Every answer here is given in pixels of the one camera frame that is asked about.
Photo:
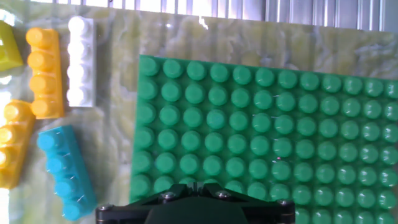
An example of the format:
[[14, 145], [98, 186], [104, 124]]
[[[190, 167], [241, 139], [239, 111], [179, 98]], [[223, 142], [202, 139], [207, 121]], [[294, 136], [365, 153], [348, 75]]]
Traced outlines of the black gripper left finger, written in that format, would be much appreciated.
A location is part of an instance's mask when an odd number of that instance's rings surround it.
[[116, 206], [106, 203], [96, 208], [95, 223], [111, 224], [122, 223], [126, 220], [145, 220], [153, 208], [193, 196], [196, 190], [196, 182], [190, 182], [188, 184], [173, 184], [167, 190], [163, 190], [150, 197], [130, 203], [129, 205]]

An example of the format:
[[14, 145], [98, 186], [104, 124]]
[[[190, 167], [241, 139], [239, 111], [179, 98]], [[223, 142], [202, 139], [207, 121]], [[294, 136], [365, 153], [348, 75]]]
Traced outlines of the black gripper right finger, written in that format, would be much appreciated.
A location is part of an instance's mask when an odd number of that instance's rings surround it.
[[207, 199], [200, 206], [210, 223], [294, 223], [295, 203], [287, 199], [264, 201], [216, 183], [202, 184], [198, 196]]

